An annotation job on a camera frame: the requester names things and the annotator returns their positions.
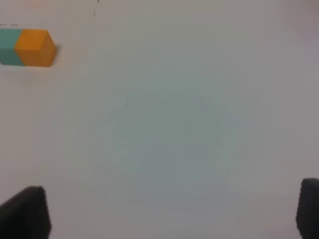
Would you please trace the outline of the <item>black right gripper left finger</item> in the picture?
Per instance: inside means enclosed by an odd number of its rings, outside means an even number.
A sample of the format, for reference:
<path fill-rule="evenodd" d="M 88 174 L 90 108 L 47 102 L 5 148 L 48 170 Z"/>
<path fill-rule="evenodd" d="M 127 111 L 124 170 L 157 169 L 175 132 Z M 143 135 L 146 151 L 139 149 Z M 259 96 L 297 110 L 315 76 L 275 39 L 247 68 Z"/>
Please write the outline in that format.
<path fill-rule="evenodd" d="M 47 239 L 52 226 L 45 189 L 30 186 L 0 206 L 2 239 Z"/>

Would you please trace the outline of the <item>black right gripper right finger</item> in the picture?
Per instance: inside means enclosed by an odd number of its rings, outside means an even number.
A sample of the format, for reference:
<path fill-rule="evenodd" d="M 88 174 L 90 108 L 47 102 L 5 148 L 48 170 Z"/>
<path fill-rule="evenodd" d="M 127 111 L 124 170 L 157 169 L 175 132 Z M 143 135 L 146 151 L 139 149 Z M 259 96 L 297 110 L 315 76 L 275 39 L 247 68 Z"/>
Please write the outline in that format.
<path fill-rule="evenodd" d="M 319 180 L 302 180 L 296 213 L 297 229 L 303 239 L 319 239 Z"/>

